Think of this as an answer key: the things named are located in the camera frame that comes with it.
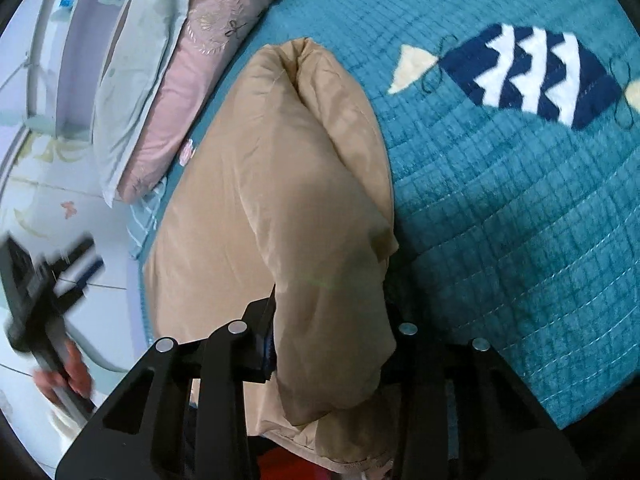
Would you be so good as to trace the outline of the person's left hand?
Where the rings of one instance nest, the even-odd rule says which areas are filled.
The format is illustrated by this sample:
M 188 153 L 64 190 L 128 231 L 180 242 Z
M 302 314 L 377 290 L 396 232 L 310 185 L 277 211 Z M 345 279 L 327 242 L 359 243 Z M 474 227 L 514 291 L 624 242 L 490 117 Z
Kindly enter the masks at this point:
M 82 355 L 76 346 L 76 344 L 67 339 L 66 356 L 65 361 L 65 373 L 63 377 L 57 372 L 47 372 L 46 370 L 35 370 L 32 373 L 32 379 L 40 391 L 40 393 L 51 403 L 57 406 L 61 406 L 62 402 L 55 393 L 55 388 L 70 388 L 84 399 L 90 399 L 93 380 L 89 374 L 88 367 L 82 360 Z

